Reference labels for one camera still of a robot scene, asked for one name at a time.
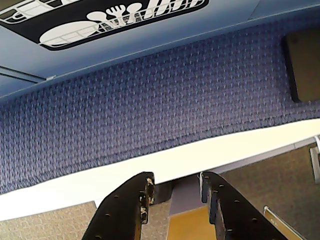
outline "blue panel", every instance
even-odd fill
[[[281,14],[320,5],[320,0],[260,0],[251,19]]]
[[[32,82],[0,75],[0,97],[34,85]]]
[[[208,5],[200,10],[60,51],[49,51],[0,27],[0,45],[6,46],[0,49],[0,65],[40,77],[61,75],[246,22],[258,2],[209,0]]]
[[[0,104],[0,194],[206,138],[319,118],[320,101],[292,101],[280,44],[288,32],[318,26],[317,12],[250,27]]]

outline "black sign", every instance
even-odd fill
[[[68,49],[193,12],[209,0],[1,0],[0,25],[49,50]]]

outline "metal bracket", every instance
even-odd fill
[[[263,215],[290,240],[306,240],[299,232],[275,214],[268,206],[264,206]]]
[[[46,80],[47,80],[47,81],[48,81],[48,80],[52,80],[52,79],[54,79],[56,76],[57,76],[57,75],[49,76],[49,77],[46,78]]]
[[[316,142],[316,146],[310,148],[310,156],[311,156],[314,181],[316,184],[320,184],[320,164],[319,164],[320,139],[318,136],[315,136],[314,139]]]

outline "yellow floor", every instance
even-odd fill
[[[170,218],[167,240],[215,240],[215,226],[209,223],[208,208],[201,207]]]

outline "beige carpet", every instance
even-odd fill
[[[95,212],[90,202],[0,221],[0,240],[80,240]]]
[[[315,184],[309,148],[306,146],[238,168],[222,176],[258,210],[273,212],[307,240],[320,236],[320,185]]]
[[[222,176],[260,211],[268,205],[307,240],[318,240],[320,185],[314,182],[310,147],[235,169]],[[142,240],[167,239],[170,221],[175,217],[169,217],[170,206],[171,201],[168,201],[149,208],[149,222],[142,226]],[[0,240],[80,240],[95,211],[94,203],[90,202],[0,221]]]

